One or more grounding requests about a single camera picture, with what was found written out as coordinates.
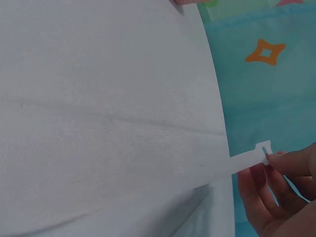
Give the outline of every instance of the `fingernail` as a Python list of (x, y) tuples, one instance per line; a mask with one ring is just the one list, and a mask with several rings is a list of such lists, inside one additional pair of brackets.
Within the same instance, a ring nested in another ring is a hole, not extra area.
[(277, 154), (277, 153), (275, 153), (275, 154), (269, 154), (268, 155), (268, 160), (272, 160), (272, 159), (277, 159), (277, 158), (279, 158), (279, 157), (281, 157), (282, 155), (280, 155), (280, 154)]

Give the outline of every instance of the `human hand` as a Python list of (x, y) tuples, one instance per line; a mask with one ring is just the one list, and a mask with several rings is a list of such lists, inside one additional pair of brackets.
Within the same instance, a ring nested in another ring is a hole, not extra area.
[[(238, 173), (249, 222), (261, 237), (315, 237), (316, 143), (301, 151), (269, 155), (269, 163)], [(283, 174), (310, 203), (296, 195)]]

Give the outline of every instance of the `blue fabric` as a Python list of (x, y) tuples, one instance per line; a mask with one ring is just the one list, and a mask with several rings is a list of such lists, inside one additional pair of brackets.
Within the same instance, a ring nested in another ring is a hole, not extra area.
[[(316, 141), (316, 4), (289, 4), (204, 26), (231, 156), (265, 140), (271, 140), (275, 152), (301, 149)], [(245, 62), (259, 39), (286, 45), (276, 66)], [(235, 176), (233, 184), (236, 237), (257, 236), (245, 216)]]

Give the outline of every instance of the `patterned fabric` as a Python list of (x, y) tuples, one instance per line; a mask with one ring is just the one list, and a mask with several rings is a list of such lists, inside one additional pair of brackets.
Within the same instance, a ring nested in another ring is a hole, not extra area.
[[(265, 140), (275, 152), (316, 141), (316, 4), (286, 4), (204, 26), (231, 156)], [(236, 237), (255, 237), (236, 176), (233, 184)]]
[(264, 10), (290, 3), (308, 3), (316, 0), (210, 0), (199, 3), (198, 7), (204, 23), (229, 16), (237, 16), (254, 10)]

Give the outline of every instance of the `orange star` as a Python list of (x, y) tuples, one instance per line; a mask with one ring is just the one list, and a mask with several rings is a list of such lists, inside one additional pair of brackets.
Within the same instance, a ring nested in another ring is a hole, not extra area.
[[(264, 39), (258, 40), (258, 46), (255, 51), (246, 57), (245, 62), (264, 62), (268, 63), (271, 66), (277, 65), (277, 57), (284, 50), (286, 45), (284, 43), (279, 44), (270, 44)], [(262, 56), (261, 53), (264, 49), (271, 50), (270, 56)]]

